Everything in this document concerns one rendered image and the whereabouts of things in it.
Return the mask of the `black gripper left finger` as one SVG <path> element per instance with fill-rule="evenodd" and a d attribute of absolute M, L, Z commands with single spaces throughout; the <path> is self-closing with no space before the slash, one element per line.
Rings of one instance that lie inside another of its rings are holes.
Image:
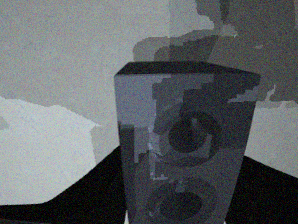
<path fill-rule="evenodd" d="M 0 205 L 0 224 L 124 224 L 125 214 L 118 145 L 92 171 L 52 200 Z"/>

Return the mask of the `grey plate with holes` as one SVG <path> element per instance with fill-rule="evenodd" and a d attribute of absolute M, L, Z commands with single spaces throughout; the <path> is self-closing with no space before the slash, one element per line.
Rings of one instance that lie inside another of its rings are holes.
<path fill-rule="evenodd" d="M 129 224 L 223 224 L 261 73 L 132 61 L 113 81 Z"/>

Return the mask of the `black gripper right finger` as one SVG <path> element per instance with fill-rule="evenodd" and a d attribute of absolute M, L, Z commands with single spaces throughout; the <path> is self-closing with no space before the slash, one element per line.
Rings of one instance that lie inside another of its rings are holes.
<path fill-rule="evenodd" d="M 243 155 L 226 224 L 298 224 L 298 179 Z"/>

